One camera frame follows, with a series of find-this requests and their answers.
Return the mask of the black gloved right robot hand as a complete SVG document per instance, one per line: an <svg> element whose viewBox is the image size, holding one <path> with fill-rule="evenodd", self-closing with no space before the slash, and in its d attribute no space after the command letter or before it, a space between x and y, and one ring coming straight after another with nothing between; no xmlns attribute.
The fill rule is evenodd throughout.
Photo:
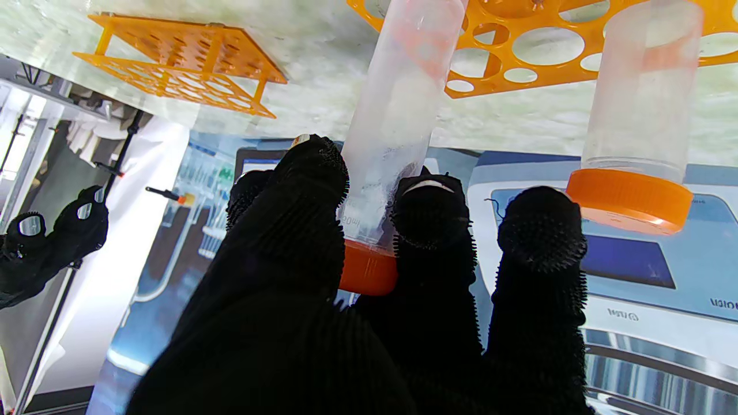
<svg viewBox="0 0 738 415"><path fill-rule="evenodd" d="M19 214L2 235L1 308L38 295L59 271L100 250L107 240L109 211L103 186L90 186L63 208L47 233L37 211Z"/></svg>

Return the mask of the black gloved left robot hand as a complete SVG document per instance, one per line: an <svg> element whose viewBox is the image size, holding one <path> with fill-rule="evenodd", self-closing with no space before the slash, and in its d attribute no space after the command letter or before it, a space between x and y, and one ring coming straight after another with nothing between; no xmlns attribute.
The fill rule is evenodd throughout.
<svg viewBox="0 0 738 415"><path fill-rule="evenodd" d="M483 348L461 182L401 179L396 287L342 307L348 189L339 150L317 135L238 179L227 236L127 414L594 413L577 203L545 186L509 202Z"/></svg>

